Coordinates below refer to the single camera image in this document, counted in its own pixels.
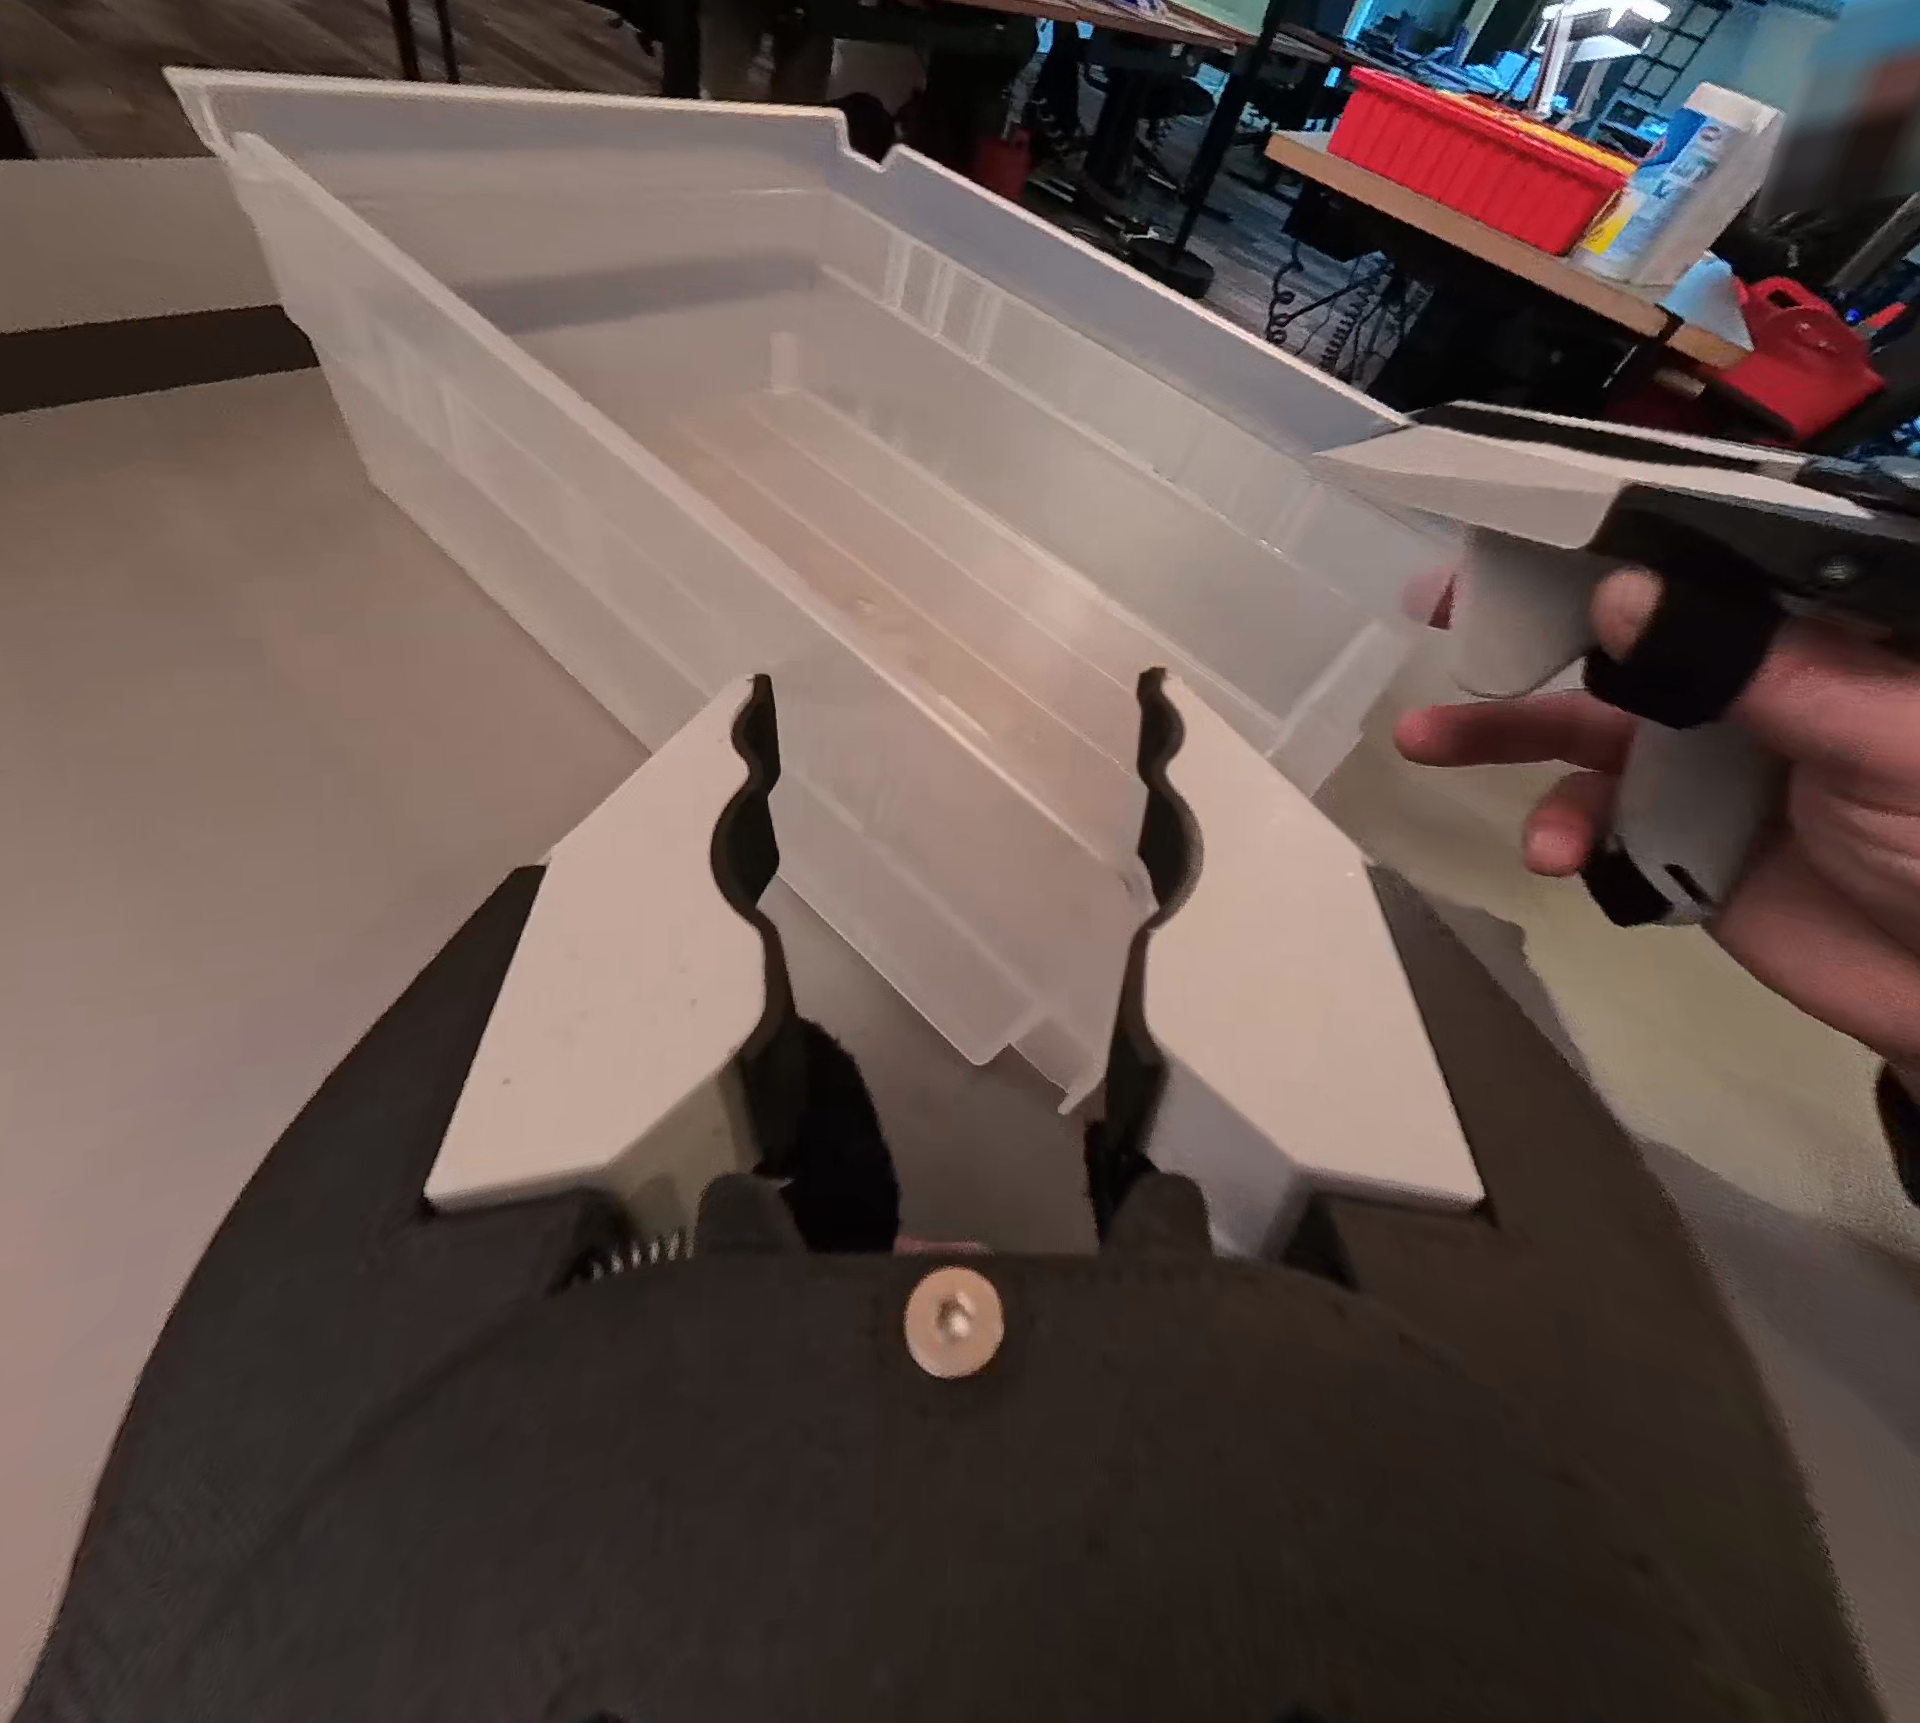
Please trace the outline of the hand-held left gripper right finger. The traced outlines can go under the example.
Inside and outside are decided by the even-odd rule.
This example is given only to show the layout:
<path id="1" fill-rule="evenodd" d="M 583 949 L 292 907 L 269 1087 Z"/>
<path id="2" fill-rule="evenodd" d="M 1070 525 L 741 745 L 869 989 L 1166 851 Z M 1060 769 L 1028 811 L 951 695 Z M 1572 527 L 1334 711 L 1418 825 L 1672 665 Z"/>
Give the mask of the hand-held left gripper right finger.
<path id="1" fill-rule="evenodd" d="M 1099 1235 L 1187 1179 L 1223 1255 L 1283 1255 L 1317 1197 L 1472 1213 L 1475 1151 L 1365 851 L 1169 669 L 1136 685 L 1128 943 L 1099 1085 Z"/>

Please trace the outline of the person's right hand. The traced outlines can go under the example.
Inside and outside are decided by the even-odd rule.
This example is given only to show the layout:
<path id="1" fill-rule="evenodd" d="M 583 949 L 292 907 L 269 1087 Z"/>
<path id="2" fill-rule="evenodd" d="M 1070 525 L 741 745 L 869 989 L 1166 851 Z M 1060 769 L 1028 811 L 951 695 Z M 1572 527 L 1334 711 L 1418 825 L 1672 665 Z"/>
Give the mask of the person's right hand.
<path id="1" fill-rule="evenodd" d="M 1731 719 L 1786 765 L 1783 817 L 1710 925 L 1754 979 L 1917 1089 L 1919 677 L 1867 633 L 1789 617 Z M 1572 767 L 1522 827 L 1528 871 L 1580 871 L 1614 821 L 1641 723 L 1585 689 L 1428 705 L 1394 727 L 1418 765 Z"/>

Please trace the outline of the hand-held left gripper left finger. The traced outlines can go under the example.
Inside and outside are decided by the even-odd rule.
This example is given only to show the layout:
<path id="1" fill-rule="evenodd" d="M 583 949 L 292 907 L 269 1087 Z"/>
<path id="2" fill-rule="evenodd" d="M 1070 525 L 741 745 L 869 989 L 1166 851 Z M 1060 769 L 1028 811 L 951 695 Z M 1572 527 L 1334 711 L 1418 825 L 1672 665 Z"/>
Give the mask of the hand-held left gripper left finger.
<path id="1" fill-rule="evenodd" d="M 555 845 L 425 1197 L 588 1191 L 697 1215 L 800 1127 L 800 1011 L 762 897 L 780 869 L 772 679 L 729 683 Z"/>

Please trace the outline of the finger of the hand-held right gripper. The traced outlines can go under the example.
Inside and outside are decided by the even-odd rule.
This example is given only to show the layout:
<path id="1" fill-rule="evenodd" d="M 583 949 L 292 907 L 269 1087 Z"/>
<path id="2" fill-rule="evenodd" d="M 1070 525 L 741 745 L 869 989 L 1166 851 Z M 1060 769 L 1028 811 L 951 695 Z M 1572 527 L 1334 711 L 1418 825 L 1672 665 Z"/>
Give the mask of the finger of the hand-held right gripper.
<path id="1" fill-rule="evenodd" d="M 1860 519 L 1859 501 L 1798 479 L 1809 463 L 1770 443 L 1480 401 L 1408 413 L 1310 461 L 1323 481 L 1374 505 L 1561 549 L 1588 547 L 1631 487 Z"/>

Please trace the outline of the red plastic bin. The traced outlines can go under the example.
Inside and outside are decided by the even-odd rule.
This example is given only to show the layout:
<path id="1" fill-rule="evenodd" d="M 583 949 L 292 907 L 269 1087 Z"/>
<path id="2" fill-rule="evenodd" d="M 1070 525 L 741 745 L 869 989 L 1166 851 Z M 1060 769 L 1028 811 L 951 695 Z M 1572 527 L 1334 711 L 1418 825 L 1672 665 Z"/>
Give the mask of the red plastic bin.
<path id="1" fill-rule="evenodd" d="M 1357 66 L 1329 152 L 1548 256 L 1614 206 L 1635 162 L 1485 100 Z"/>

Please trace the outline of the white wipes canister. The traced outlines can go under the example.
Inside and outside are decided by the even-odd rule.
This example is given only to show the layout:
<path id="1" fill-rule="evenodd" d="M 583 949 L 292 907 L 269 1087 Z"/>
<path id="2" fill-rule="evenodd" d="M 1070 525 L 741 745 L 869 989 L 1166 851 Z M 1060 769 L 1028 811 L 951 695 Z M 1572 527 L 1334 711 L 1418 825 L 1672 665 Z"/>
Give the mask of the white wipes canister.
<path id="1" fill-rule="evenodd" d="M 1696 86 L 1631 188 L 1637 210 L 1612 246 L 1626 282 L 1668 290 L 1695 270 L 1760 192 L 1783 126 L 1772 104 Z"/>

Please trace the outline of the translucent plastic bin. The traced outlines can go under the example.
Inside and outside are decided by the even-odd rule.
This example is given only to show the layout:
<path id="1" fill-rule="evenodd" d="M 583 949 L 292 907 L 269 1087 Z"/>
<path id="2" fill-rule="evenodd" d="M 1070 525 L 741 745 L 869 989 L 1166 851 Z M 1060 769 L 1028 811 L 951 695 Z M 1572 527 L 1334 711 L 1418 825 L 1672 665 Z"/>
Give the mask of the translucent plastic bin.
<path id="1" fill-rule="evenodd" d="M 1145 671 L 1303 791 L 1452 547 L 1394 415 L 834 110 L 173 68 L 372 485 L 645 747 L 775 683 L 784 883 L 969 1063 L 1106 1061 Z"/>

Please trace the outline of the wooden work desk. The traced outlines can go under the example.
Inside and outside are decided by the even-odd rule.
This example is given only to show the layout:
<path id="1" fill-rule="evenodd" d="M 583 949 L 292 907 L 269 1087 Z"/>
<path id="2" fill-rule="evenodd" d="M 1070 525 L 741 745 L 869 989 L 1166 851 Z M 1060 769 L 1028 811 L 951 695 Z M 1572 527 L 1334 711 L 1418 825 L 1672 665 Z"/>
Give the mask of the wooden work desk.
<path id="1" fill-rule="evenodd" d="M 1293 176 L 1300 176 L 1333 194 L 1451 248 L 1485 266 L 1520 280 L 1561 302 L 1569 302 L 1635 335 L 1643 343 L 1671 349 L 1692 365 L 1733 369 L 1753 353 L 1741 294 L 1728 292 L 1716 278 L 1687 286 L 1679 294 L 1705 320 L 1668 306 L 1660 292 L 1625 288 L 1594 276 L 1565 256 L 1555 256 L 1383 178 L 1376 172 L 1331 154 L 1333 136 L 1312 132 L 1275 132 L 1263 158 Z"/>

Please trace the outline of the red bag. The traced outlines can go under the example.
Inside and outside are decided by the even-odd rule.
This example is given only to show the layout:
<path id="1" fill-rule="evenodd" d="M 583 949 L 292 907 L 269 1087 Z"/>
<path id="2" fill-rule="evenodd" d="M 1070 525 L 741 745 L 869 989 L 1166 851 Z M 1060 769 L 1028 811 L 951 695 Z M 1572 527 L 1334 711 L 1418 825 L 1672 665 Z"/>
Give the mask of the red bag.
<path id="1" fill-rule="evenodd" d="M 1805 286 L 1741 284 L 1741 316 L 1749 349 L 1715 387 L 1766 439 L 1810 443 L 1884 391 L 1860 329 Z"/>

